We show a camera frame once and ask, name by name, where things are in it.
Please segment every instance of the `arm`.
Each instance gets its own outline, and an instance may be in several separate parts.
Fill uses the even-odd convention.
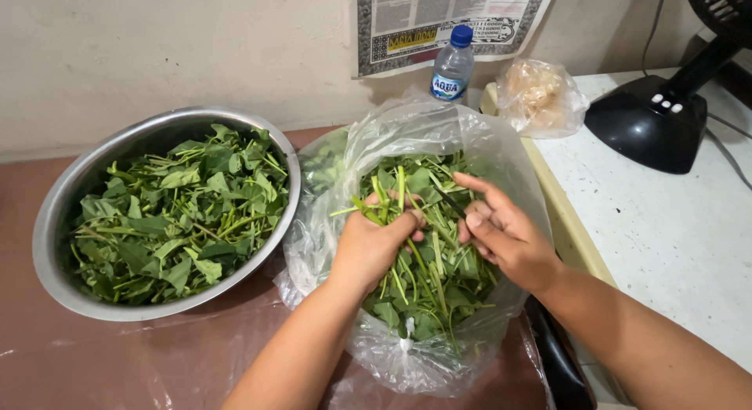
[[[455,174],[485,195],[459,222],[516,284],[529,290],[624,386],[641,409],[752,408],[752,376],[686,329],[559,261],[546,238],[499,189]]]
[[[372,197],[368,204],[378,201]],[[423,223],[418,211],[380,227],[353,213],[347,219],[329,279],[277,331],[240,378],[223,410],[315,408],[342,356],[355,317],[410,234]]]

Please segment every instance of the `bottle label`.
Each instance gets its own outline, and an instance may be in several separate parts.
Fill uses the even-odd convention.
[[[439,100],[452,101],[465,95],[467,83],[458,79],[448,79],[441,75],[433,74],[431,79],[431,94]]]

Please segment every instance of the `stainless steel bowl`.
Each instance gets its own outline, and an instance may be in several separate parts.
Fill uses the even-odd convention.
[[[94,300],[80,290],[82,280],[65,268],[70,259],[72,220],[80,213],[80,200],[88,193],[101,193],[109,179],[106,168],[114,160],[126,161],[144,154],[166,154],[189,139],[204,140],[213,134],[212,123],[237,131],[251,126],[267,129],[289,168],[289,204],[268,241],[243,267],[219,284],[186,299],[158,305],[126,306]],[[112,135],[93,151],[81,155],[60,175],[47,194],[34,225],[33,255],[37,276],[48,293],[60,304],[90,318],[133,321],[161,318],[191,309],[220,295],[253,273],[282,241],[300,198],[300,165],[293,146],[275,126],[242,110],[217,106],[195,106],[165,112]]]

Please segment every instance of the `hand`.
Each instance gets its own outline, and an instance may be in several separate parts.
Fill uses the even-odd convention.
[[[378,197],[371,194],[364,203],[377,204]],[[343,288],[354,288],[365,298],[387,273],[408,237],[416,242],[423,241],[423,233],[418,228],[425,224],[423,214],[417,209],[405,209],[405,213],[387,226],[376,225],[362,213],[353,212],[339,238],[329,280]]]
[[[459,241],[473,244],[509,279],[534,294],[547,290],[566,269],[537,226],[494,184],[454,173],[457,185],[485,195],[471,203],[458,222]]]

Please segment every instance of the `black fan base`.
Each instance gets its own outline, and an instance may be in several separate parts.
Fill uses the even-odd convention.
[[[669,174],[687,174],[700,148],[708,105],[692,95],[677,102],[656,75],[624,84],[593,102],[585,125],[610,148],[637,163]],[[665,98],[653,102],[656,95]],[[672,107],[679,103],[678,113]]]

